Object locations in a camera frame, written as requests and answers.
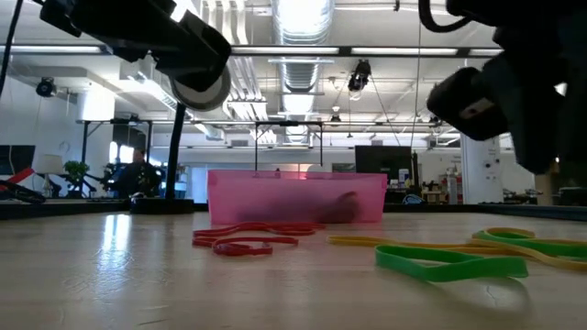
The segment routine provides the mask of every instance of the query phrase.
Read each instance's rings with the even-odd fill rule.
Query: white column
[[[500,203],[504,187],[500,172],[499,138],[475,141],[460,135],[462,190],[465,204]]]
[[[115,96],[102,87],[95,87],[90,91],[78,94],[77,104],[82,120],[110,120],[114,118]],[[97,124],[90,125],[88,132],[92,132],[96,126]],[[109,160],[112,129],[112,125],[101,125],[88,138],[85,163],[90,166],[89,173],[96,177],[104,176],[104,166]],[[88,182],[96,188],[98,196],[105,195],[101,184],[94,180],[88,180]]]

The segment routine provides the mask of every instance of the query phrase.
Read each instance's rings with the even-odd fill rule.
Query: ductwork
[[[288,46],[326,43],[334,17],[334,0],[271,0],[271,7],[276,43]],[[282,106],[289,113],[289,119],[306,120],[307,114],[312,111],[320,71],[320,64],[281,64],[285,93]],[[292,142],[305,140],[305,129],[302,127],[288,127],[285,132]]]
[[[221,31],[222,35],[230,44],[248,45],[246,30],[247,12],[245,0],[220,0],[222,5],[222,27],[216,24],[217,3],[216,0],[205,0],[208,8],[207,23],[213,28]],[[233,33],[233,12],[236,11],[236,33]],[[251,57],[233,57],[227,64],[228,71],[232,77],[230,98],[225,114],[230,118],[232,115],[228,109],[236,114],[240,120],[268,120],[265,98],[263,98]],[[255,130],[250,130],[255,138]],[[275,144],[277,137],[272,130],[267,130],[259,139],[261,144]]]

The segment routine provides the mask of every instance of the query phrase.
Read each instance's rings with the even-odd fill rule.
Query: potted plant
[[[67,173],[66,180],[72,184],[68,196],[82,198],[83,177],[90,170],[90,167],[80,161],[70,160],[63,165],[63,169]]]

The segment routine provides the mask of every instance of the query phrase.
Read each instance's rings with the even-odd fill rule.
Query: lamp
[[[37,158],[33,168],[36,173],[45,175],[45,184],[43,184],[43,195],[51,197],[51,185],[49,174],[63,174],[63,159],[57,155],[41,155]]]

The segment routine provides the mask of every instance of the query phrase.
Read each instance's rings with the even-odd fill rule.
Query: desk
[[[461,242],[490,226],[587,239],[580,222],[495,214],[386,214],[332,225],[267,258],[191,246],[205,213],[85,214],[0,222],[2,329],[583,329],[587,275],[528,262],[530,277],[427,284],[374,267],[328,235]]]

